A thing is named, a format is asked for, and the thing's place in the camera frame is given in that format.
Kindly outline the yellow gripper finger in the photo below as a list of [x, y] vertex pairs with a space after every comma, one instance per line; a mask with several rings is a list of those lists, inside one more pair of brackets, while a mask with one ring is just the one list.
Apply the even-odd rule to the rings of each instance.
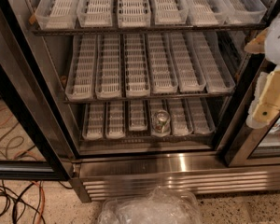
[[268, 126], [280, 113], [280, 65], [270, 72], [261, 72], [257, 79], [246, 125], [252, 129]]
[[268, 29], [265, 28], [255, 38], [249, 41], [244, 48], [244, 51], [250, 54], [264, 54], [264, 43], [267, 37]]

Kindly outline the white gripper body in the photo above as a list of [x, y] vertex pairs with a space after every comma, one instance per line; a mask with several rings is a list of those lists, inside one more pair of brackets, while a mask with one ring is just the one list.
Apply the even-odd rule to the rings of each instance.
[[271, 22], [265, 39], [265, 57], [280, 65], [280, 12]]

